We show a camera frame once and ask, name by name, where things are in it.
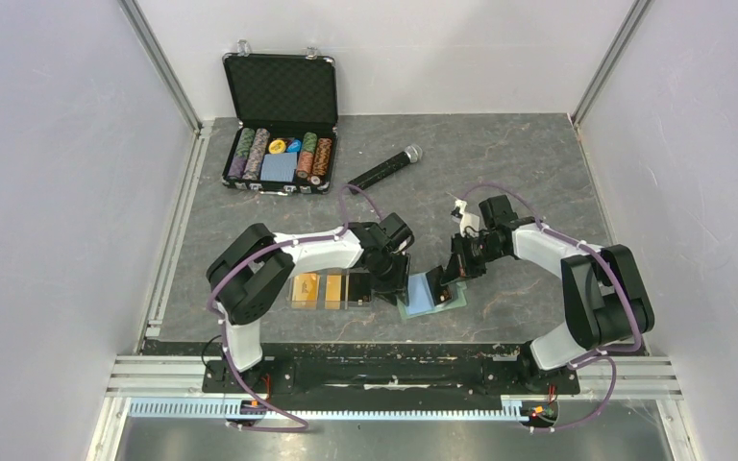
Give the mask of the green card holder wallet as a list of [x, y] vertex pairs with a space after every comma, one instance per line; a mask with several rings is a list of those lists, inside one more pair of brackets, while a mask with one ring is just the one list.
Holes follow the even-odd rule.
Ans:
[[408, 280], [408, 304], [398, 302], [401, 318], [408, 319], [437, 314], [467, 305], [465, 282], [453, 283], [449, 286], [451, 297], [447, 301], [435, 301], [432, 298], [426, 274], [412, 275]]

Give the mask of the clear acrylic card tray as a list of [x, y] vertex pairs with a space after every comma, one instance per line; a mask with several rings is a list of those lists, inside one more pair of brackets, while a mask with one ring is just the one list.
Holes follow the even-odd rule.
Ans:
[[371, 308], [375, 299], [367, 273], [330, 270], [295, 276], [287, 300], [294, 309], [347, 311]]

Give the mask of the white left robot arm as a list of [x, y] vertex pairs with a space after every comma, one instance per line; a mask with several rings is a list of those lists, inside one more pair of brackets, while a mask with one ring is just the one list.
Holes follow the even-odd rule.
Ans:
[[207, 309], [221, 327], [226, 377], [240, 391], [263, 379], [260, 320], [285, 283], [302, 273], [357, 270], [368, 274], [375, 296], [407, 302], [410, 257], [415, 237], [391, 213], [379, 222], [348, 222], [312, 233], [272, 232], [249, 226], [207, 269], [211, 292]]

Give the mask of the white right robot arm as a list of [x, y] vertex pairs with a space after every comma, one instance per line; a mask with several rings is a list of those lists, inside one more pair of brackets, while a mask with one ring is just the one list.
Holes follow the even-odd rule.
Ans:
[[563, 322], [518, 354], [516, 376], [524, 389], [540, 392], [556, 371], [641, 348], [654, 314], [628, 247], [591, 246], [534, 217], [519, 217], [505, 195], [481, 202], [479, 214], [456, 199], [452, 217], [459, 230], [439, 271], [440, 286], [480, 278], [489, 263], [505, 257], [531, 262], [561, 282]]

